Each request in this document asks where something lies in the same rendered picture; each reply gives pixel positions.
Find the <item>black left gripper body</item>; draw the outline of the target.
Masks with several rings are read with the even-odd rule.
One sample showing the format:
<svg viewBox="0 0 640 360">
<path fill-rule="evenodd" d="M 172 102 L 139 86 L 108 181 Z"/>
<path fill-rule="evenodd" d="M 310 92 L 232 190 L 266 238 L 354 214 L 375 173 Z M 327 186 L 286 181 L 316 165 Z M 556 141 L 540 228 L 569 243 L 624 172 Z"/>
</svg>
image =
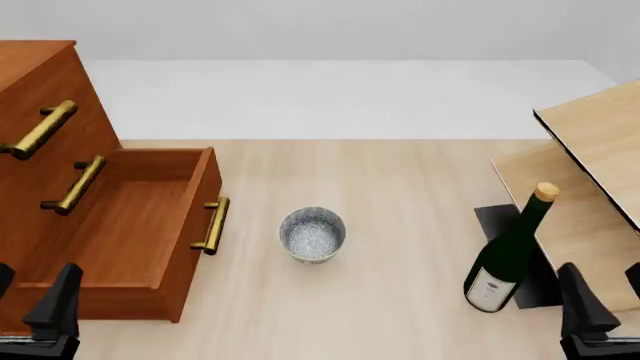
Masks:
<svg viewBox="0 0 640 360">
<path fill-rule="evenodd" d="M 0 337 L 0 360 L 73 360 L 79 345 L 79 339 L 69 335 L 61 335 L 55 341 Z"/>
</svg>

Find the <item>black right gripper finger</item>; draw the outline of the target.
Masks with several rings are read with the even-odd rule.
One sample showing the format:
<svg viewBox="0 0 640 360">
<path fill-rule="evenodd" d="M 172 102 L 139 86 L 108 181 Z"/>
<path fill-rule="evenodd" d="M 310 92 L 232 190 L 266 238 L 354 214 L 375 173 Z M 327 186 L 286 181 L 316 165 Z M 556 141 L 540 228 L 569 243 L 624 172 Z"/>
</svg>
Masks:
<svg viewBox="0 0 640 360">
<path fill-rule="evenodd" d="M 574 263 L 564 263 L 557 275 L 563 302 L 561 337 L 607 341 L 607 333 L 620 326 L 620 320 L 595 296 Z"/>
<path fill-rule="evenodd" d="M 625 271 L 625 275 L 636 296 L 640 299 L 640 262 L 630 266 Z"/>
</svg>

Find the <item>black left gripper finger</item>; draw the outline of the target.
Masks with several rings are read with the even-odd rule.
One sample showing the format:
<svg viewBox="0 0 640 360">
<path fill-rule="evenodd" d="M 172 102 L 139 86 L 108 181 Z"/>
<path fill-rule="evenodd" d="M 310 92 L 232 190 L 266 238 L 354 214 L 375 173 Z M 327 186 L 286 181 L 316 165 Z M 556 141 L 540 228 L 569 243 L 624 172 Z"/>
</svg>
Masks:
<svg viewBox="0 0 640 360">
<path fill-rule="evenodd" d="M 79 337 L 78 302 L 83 270 L 66 264 L 52 287 L 24 317 L 34 341 L 55 341 L 61 335 Z"/>
<path fill-rule="evenodd" d="M 16 272 L 6 263 L 0 263 L 0 300 L 12 289 Z"/>
</svg>

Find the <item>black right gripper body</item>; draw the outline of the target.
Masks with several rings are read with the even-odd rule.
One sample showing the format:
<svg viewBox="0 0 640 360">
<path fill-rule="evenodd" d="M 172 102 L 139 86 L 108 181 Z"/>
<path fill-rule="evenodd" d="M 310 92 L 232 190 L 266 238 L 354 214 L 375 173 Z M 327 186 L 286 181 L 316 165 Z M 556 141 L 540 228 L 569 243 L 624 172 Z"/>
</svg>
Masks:
<svg viewBox="0 0 640 360">
<path fill-rule="evenodd" d="M 640 360 L 640 338 L 584 341 L 570 335 L 560 341 L 567 360 Z"/>
</svg>

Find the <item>open wooden drawer box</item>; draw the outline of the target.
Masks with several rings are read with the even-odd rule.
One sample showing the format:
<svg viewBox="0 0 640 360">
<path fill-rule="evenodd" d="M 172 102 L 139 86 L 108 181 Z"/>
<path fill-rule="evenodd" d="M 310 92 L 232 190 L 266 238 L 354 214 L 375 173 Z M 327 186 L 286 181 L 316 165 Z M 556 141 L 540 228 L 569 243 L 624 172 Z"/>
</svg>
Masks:
<svg viewBox="0 0 640 360">
<path fill-rule="evenodd" d="M 62 267 L 83 269 L 83 320 L 181 318 L 222 180 L 213 149 L 114 152 L 65 227 L 31 254 L 0 300 L 0 332 L 21 333 L 24 314 Z"/>
</svg>

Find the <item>wooden cabinet with drawers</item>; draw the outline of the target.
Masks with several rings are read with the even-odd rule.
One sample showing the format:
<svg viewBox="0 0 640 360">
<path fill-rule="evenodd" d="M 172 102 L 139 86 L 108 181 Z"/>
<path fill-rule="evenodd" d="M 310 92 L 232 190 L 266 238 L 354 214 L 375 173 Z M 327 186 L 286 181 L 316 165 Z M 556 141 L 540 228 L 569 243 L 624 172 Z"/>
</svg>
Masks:
<svg viewBox="0 0 640 360">
<path fill-rule="evenodd" d="M 0 40 L 0 335 L 68 263 L 82 320 L 178 323 L 216 243 L 213 149 L 126 149 L 73 41 Z"/>
</svg>

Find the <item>dark green wine bottle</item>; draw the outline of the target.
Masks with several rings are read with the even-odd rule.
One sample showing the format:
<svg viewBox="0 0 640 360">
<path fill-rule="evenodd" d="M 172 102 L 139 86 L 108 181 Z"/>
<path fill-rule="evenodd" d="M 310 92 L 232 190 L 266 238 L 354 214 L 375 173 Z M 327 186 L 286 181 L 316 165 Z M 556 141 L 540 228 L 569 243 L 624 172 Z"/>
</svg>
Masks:
<svg viewBox="0 0 640 360">
<path fill-rule="evenodd" d="M 509 302 L 527 276 L 536 230 L 559 194 L 556 185 L 539 182 L 511 227 L 482 248 L 463 284 L 470 305 L 495 313 Z"/>
</svg>

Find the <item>speckled grey cup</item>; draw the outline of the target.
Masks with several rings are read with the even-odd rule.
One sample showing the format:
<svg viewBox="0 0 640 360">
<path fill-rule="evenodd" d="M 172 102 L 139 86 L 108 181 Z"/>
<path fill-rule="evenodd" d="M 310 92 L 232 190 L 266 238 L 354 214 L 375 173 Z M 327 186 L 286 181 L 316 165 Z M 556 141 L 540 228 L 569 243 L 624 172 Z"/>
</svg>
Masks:
<svg viewBox="0 0 640 360">
<path fill-rule="evenodd" d="M 323 207 L 296 209 L 279 227 L 279 240 L 290 257 L 299 263 L 317 265 L 331 260 L 345 242 L 344 221 Z"/>
</svg>

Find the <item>pale wooden rack, black frame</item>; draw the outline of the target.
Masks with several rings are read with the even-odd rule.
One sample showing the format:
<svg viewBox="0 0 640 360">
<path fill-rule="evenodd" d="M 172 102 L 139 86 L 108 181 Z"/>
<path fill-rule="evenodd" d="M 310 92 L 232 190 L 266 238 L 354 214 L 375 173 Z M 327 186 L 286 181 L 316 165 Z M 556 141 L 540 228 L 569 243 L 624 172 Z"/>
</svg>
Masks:
<svg viewBox="0 0 640 360">
<path fill-rule="evenodd" d="M 640 309 L 640 80 L 533 113 L 550 140 L 489 161 L 522 208 L 538 182 L 560 189 L 536 237 L 554 268 L 574 263 L 610 311 Z"/>
</svg>

